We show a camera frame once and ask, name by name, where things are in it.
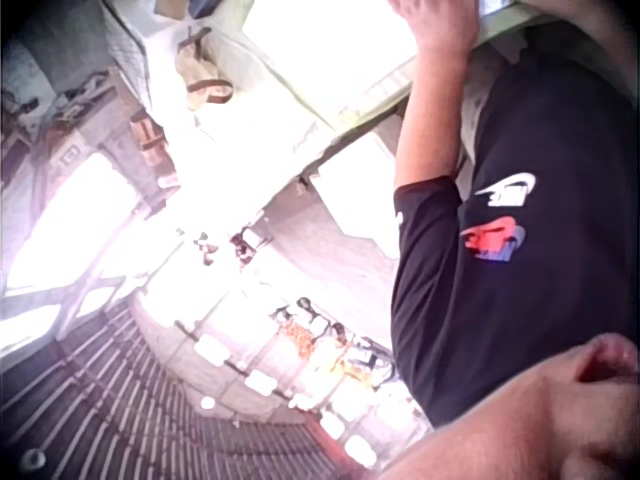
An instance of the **printed logo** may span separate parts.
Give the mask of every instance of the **printed logo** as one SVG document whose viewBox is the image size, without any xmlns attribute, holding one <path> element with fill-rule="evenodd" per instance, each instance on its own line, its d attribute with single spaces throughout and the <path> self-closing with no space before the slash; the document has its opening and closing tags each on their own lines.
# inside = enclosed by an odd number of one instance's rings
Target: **printed logo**
<svg viewBox="0 0 640 480">
<path fill-rule="evenodd" d="M 493 222 L 471 227 L 460 234 L 464 246 L 476 253 L 476 258 L 508 262 L 524 242 L 526 232 L 513 217 L 501 217 Z"/>
<path fill-rule="evenodd" d="M 516 173 L 476 192 L 476 195 L 490 193 L 490 207 L 521 207 L 535 185 L 535 175 L 531 173 Z"/>
</svg>

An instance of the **white logo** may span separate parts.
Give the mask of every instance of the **white logo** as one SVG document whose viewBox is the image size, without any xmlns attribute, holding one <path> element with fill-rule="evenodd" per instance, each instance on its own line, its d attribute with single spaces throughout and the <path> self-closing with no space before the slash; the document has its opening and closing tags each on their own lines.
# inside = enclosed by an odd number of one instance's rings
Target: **white logo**
<svg viewBox="0 0 640 480">
<path fill-rule="evenodd" d="M 535 175 L 531 173 L 516 173 L 484 190 L 476 192 L 476 195 L 490 193 L 490 207 L 521 207 L 535 185 Z"/>
</svg>

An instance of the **black t-shirt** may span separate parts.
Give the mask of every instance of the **black t-shirt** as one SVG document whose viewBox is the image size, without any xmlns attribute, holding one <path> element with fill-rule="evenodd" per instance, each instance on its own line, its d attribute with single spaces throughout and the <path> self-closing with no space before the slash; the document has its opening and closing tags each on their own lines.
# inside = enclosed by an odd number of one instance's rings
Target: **black t-shirt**
<svg viewBox="0 0 640 480">
<path fill-rule="evenodd" d="M 399 188 L 391 336 L 436 426 L 605 332 L 637 343 L 637 123 L 567 62 L 525 55 L 480 118 L 469 199 L 441 177 Z"/>
</svg>

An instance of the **sleeve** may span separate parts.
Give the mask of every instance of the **sleeve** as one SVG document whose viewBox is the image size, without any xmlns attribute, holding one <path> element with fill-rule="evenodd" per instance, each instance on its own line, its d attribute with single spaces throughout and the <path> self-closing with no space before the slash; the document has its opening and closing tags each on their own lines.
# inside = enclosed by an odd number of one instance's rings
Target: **sleeve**
<svg viewBox="0 0 640 480">
<path fill-rule="evenodd" d="M 391 302 L 391 338 L 400 374 L 409 384 L 424 342 L 445 320 L 458 251 L 458 189 L 449 177 L 406 185 L 394 195 L 400 262 Z"/>
</svg>

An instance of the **red logo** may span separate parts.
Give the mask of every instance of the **red logo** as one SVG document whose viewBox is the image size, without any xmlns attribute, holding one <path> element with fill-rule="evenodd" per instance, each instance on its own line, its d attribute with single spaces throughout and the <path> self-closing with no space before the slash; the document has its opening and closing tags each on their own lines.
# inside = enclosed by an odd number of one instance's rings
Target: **red logo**
<svg viewBox="0 0 640 480">
<path fill-rule="evenodd" d="M 493 222 L 471 227 L 460 234 L 464 246 L 476 253 L 477 258 L 508 262 L 513 252 L 522 245 L 525 230 L 513 217 L 500 217 Z"/>
</svg>

